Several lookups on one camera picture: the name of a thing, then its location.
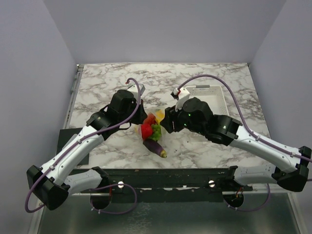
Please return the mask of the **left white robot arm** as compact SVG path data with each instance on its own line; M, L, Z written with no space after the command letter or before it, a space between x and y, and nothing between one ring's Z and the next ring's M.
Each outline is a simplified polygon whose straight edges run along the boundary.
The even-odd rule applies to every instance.
M89 189L105 191L108 181L100 168L77 175L70 173L94 148L119 131L122 124L143 122L147 116L141 99L144 89L140 85L138 90L135 86L118 90L111 102L92 114L56 156L40 167L31 166L26 172L29 194L34 194L52 211L74 193Z

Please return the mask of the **clear zip top bag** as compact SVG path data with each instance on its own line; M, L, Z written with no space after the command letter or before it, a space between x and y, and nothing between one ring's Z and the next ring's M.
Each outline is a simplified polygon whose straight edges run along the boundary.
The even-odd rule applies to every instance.
M160 125L160 122L165 117L163 107L154 107L146 110L147 117L144 119L143 124L135 127L140 141L152 139L157 141L161 146L165 145L166 131Z

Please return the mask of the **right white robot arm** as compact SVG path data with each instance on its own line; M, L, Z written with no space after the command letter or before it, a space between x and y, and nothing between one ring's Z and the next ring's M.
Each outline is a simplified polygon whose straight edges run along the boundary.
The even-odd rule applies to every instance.
M224 178L224 185L230 191L241 185L272 183L288 191L301 192L308 182L312 156L309 147L289 147L249 132L239 120L214 114L206 102L196 97L187 100L180 110L174 106L166 108L160 124L168 133L188 129L212 143L244 150L268 162L264 166L236 168L234 174Z

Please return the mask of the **purple eggplant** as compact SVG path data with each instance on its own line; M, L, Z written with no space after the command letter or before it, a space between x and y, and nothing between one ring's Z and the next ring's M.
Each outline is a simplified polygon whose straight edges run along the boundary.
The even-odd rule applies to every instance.
M167 153L163 147L155 140L146 139L143 141L143 145L152 153L158 155L161 158L166 158Z

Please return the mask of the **yellow bell pepper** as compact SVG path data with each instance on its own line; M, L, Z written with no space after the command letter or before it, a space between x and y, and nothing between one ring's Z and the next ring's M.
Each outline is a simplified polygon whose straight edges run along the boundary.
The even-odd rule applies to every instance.
M156 117L156 122L158 124L160 124L160 122L165 118L165 112L164 110L157 110L155 113L154 113L155 117Z

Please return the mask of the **green grape bunch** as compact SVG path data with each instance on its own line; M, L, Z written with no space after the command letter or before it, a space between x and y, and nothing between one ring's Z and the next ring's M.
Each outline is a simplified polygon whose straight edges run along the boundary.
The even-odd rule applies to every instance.
M159 141L162 134L161 134L161 126L159 124L152 124L151 128L153 130L153 133L149 137L149 139L152 139L154 141Z

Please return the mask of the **red watermelon slice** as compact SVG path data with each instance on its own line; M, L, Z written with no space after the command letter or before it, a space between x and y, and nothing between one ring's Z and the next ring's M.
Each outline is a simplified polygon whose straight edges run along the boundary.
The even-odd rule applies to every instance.
M147 118L143 121L143 124L148 125L156 124L156 117L152 113L149 113Z

